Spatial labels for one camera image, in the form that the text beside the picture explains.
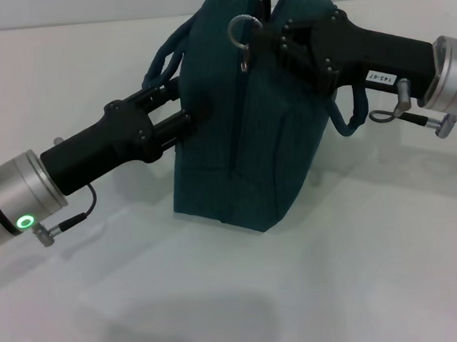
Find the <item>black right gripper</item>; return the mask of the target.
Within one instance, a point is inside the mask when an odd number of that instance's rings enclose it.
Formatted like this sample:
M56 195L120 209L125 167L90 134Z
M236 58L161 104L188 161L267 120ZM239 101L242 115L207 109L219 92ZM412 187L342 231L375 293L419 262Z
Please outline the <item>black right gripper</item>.
M254 39L257 54L281 51L282 67L318 93L359 85L396 94L408 79L411 97L421 99L436 76L431 43L360 28L342 10L279 28L263 23Z

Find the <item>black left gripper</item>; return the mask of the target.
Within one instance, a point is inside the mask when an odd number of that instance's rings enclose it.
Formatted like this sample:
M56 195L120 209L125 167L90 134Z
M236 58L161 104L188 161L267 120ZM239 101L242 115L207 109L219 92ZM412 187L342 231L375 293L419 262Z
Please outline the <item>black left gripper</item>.
M40 155L53 183L69 196L129 161L151 163L160 149L175 146L209 116L208 108L180 110L153 126L142 107L163 106L179 98L179 78L161 87L140 91L139 106L128 101L109 103L96 124Z

